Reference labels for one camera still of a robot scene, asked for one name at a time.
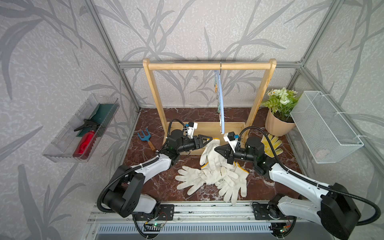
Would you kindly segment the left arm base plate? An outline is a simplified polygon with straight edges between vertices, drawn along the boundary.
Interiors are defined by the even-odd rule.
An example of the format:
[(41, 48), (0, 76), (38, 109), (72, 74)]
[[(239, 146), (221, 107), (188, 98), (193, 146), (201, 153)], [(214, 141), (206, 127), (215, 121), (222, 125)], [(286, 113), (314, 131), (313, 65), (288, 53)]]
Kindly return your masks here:
[(156, 205), (152, 212), (149, 214), (143, 212), (133, 213), (132, 215), (138, 221), (171, 221), (174, 218), (175, 205), (173, 204), (159, 204)]

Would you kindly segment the blue clip hanger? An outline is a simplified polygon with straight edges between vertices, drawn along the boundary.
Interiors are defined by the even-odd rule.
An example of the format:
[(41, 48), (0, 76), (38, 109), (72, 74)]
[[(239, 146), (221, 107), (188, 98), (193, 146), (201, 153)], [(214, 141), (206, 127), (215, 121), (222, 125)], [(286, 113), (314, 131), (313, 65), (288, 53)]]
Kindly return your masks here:
[(223, 103), (223, 89), (221, 81), (222, 73), (222, 63), (220, 63), (220, 69), (215, 70), (215, 93), (217, 95), (218, 102), (218, 114), (219, 114), (219, 123), (220, 123), (220, 132), (221, 134), (225, 133), (225, 116), (224, 116), (224, 103)]

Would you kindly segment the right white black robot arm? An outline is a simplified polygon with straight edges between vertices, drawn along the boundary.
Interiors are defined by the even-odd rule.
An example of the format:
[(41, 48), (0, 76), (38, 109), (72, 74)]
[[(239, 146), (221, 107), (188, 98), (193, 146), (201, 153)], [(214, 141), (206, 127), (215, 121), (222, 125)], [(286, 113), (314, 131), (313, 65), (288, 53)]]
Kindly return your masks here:
[(234, 138), (229, 144), (216, 147), (215, 152), (228, 162), (252, 162), (259, 175), (303, 197), (301, 200), (277, 194), (266, 207), (255, 209), (255, 212), (269, 215), (271, 219), (304, 219), (321, 225), (340, 240), (347, 240), (356, 226), (371, 224), (381, 216), (375, 203), (350, 194), (343, 185), (325, 185), (284, 166), (278, 159), (274, 141), (267, 137), (261, 140), (251, 137), (244, 148), (241, 148), (238, 138)]

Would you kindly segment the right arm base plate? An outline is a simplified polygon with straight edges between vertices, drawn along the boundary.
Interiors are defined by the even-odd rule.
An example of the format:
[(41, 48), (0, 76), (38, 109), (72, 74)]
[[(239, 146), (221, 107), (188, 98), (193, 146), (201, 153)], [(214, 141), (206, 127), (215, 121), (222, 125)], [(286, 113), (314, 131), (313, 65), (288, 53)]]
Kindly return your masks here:
[(294, 216), (284, 215), (278, 206), (274, 203), (260, 203), (253, 202), (252, 209), (255, 216), (255, 220), (280, 220), (280, 221), (293, 221)]

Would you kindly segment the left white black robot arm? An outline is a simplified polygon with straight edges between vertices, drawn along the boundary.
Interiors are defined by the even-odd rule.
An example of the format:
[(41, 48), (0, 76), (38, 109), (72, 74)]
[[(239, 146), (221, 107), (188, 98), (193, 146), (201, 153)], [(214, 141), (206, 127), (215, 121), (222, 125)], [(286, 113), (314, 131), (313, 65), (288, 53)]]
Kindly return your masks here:
[(180, 159), (180, 153), (202, 149), (212, 137), (188, 137), (182, 130), (174, 130), (156, 152), (156, 156), (136, 166), (121, 165), (97, 199), (97, 207), (104, 213), (117, 213), (153, 219), (160, 214), (161, 203), (142, 193), (144, 184), (161, 172), (167, 171)]

